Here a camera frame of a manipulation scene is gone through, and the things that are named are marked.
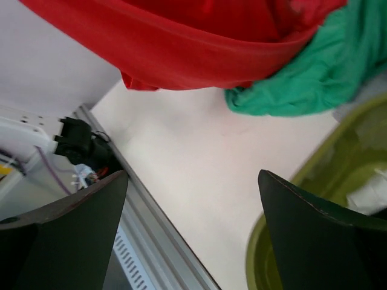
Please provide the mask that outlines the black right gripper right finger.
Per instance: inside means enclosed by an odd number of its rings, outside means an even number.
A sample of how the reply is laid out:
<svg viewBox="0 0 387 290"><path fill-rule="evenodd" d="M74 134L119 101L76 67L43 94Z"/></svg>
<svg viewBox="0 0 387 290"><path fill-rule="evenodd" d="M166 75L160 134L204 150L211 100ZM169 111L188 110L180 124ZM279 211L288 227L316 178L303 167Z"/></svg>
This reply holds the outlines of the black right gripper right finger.
<svg viewBox="0 0 387 290"><path fill-rule="evenodd" d="M284 289L386 289L386 220L261 170L258 186Z"/></svg>

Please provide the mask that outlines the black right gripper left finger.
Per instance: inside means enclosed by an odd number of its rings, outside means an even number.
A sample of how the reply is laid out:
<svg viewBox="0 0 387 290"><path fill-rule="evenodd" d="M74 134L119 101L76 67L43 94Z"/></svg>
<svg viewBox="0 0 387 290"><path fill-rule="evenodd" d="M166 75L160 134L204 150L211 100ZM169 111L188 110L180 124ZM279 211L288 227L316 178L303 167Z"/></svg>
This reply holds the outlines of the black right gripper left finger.
<svg viewBox="0 0 387 290"><path fill-rule="evenodd" d="M124 171L1 221L1 289L102 289L128 188Z"/></svg>

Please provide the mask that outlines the white tank top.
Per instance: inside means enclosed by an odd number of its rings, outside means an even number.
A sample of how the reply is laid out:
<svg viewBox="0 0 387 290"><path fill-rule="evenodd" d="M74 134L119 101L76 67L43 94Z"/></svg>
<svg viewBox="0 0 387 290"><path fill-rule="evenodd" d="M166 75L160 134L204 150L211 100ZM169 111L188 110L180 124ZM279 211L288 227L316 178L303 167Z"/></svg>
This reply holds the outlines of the white tank top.
<svg viewBox="0 0 387 290"><path fill-rule="evenodd" d="M386 208L386 171L375 169L375 175L346 197L347 208L370 216Z"/></svg>

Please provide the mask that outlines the green tank top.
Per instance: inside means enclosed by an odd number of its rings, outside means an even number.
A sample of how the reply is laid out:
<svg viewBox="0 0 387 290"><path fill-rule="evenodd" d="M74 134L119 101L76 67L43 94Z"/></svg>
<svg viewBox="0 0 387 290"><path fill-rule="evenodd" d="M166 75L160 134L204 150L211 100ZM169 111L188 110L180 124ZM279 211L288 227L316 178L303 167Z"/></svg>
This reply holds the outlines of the green tank top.
<svg viewBox="0 0 387 290"><path fill-rule="evenodd" d="M247 89L224 92L235 113L275 117L316 114L351 101L386 69L386 1L349 1L331 12L285 67Z"/></svg>

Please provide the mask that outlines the red tank top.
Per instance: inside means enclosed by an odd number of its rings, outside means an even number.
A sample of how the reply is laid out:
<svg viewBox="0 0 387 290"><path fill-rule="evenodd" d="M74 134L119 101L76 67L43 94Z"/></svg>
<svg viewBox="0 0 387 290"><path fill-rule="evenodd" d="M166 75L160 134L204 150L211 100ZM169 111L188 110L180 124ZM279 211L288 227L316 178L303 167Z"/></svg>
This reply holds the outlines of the red tank top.
<svg viewBox="0 0 387 290"><path fill-rule="evenodd" d="M25 1L129 89L249 87L291 61L344 1Z"/></svg>

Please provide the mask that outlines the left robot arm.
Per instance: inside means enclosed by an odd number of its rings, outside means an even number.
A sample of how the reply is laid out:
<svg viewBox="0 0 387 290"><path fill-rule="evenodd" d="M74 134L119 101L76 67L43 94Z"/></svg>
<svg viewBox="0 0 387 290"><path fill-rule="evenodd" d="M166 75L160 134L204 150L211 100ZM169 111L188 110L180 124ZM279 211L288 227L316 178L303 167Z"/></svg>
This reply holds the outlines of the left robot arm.
<svg viewBox="0 0 387 290"><path fill-rule="evenodd" d="M79 110L52 118L1 106L1 194L43 178L39 169L67 195L94 184L114 168L109 142Z"/></svg>

